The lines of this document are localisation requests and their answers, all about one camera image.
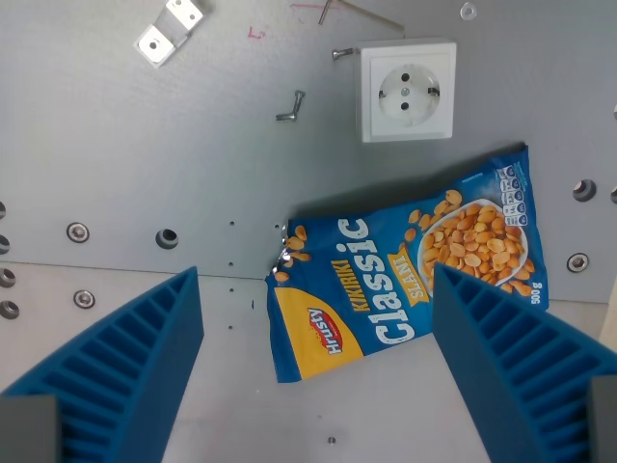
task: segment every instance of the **bolt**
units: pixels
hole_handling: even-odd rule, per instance
[[[277,121],[298,121],[298,111],[300,111],[300,105],[306,95],[303,91],[296,90],[296,101],[293,104],[293,111],[291,113],[278,114]]]
[[[80,289],[73,294],[73,302],[80,309],[91,309],[96,304],[94,295],[86,289]]]
[[[67,236],[73,243],[85,243],[90,238],[90,231],[84,224],[74,222],[67,227]]]
[[[343,56],[353,55],[356,52],[354,48],[345,48],[344,50],[332,50],[332,60],[336,61]]]

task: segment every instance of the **peanut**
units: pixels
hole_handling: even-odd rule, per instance
[[[446,228],[446,229],[456,229],[456,226],[459,225],[460,220],[456,217],[452,217],[450,219],[445,219],[442,222],[442,225]]]
[[[431,224],[431,216],[428,214],[424,214],[418,223],[418,225],[420,226],[423,232],[429,228],[430,224]]]
[[[467,210],[466,210],[466,214],[467,215],[475,215],[480,211],[480,204],[472,204],[470,205]]]
[[[415,237],[416,237],[416,229],[408,229],[407,231],[405,231],[405,241],[407,241],[408,243],[411,243],[412,241],[414,241]]]
[[[503,280],[504,278],[508,278],[510,275],[512,275],[512,269],[510,267],[505,267],[497,274],[497,278],[499,280]]]
[[[424,249],[431,249],[435,242],[435,236],[433,234],[427,234],[424,238]]]
[[[474,220],[472,216],[466,217],[457,224],[456,230],[460,230],[462,232],[469,230],[473,226],[473,222]]]
[[[287,239],[287,248],[294,251],[300,251],[305,247],[305,242],[297,236],[292,236]]]
[[[480,212],[478,215],[478,222],[490,224],[495,220],[495,210],[487,210],[486,212]]]
[[[299,225],[296,227],[296,236],[298,236],[303,241],[307,240],[307,229],[304,228],[303,225]]]
[[[450,244],[450,252],[452,253],[452,256],[462,258],[465,256],[465,247],[459,243],[452,243]]]
[[[531,278],[531,274],[523,267],[521,270],[517,272],[514,278],[518,280],[529,280]]]
[[[418,220],[420,220],[420,216],[422,215],[422,212],[420,212],[420,209],[416,209],[414,212],[412,212],[409,215],[409,223],[410,224],[414,224],[415,222],[417,222]]]
[[[458,205],[463,200],[461,194],[456,190],[447,190],[445,192],[445,200],[452,205]]]
[[[279,283],[284,283],[289,280],[289,275],[287,275],[285,272],[279,271],[274,274],[274,279]]]
[[[468,251],[475,251],[478,249],[478,246],[480,246],[478,243],[476,243],[475,241],[470,241],[469,243],[465,243],[464,244],[465,249]]]
[[[290,253],[290,256],[302,262],[308,262],[310,260],[310,254],[306,253]]]
[[[431,219],[431,221],[428,224],[429,227],[432,226],[432,225],[437,224],[440,220],[442,220],[442,217],[443,216],[441,214],[434,215],[433,218]]]
[[[505,263],[510,260],[510,253],[502,252],[493,255],[493,268],[496,270],[496,267],[499,265],[503,265],[505,267]]]
[[[477,267],[482,263],[482,260],[476,254],[466,254],[465,263],[469,267]]]
[[[491,238],[487,241],[486,245],[494,253],[502,253],[505,251],[505,244],[499,238]]]

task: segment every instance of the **electrical outlet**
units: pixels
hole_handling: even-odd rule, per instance
[[[374,41],[357,49],[357,120],[363,142],[452,137],[456,43]]]

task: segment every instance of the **blue snack bag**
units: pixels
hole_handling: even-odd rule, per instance
[[[268,275],[277,377],[294,382],[432,331],[437,262],[549,307],[528,149],[364,215],[291,220]]]

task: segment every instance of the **gray block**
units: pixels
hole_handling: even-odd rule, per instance
[[[588,400],[591,461],[614,463],[617,461],[617,375],[593,378]]]
[[[2,463],[60,463],[61,429],[55,396],[0,396]]]

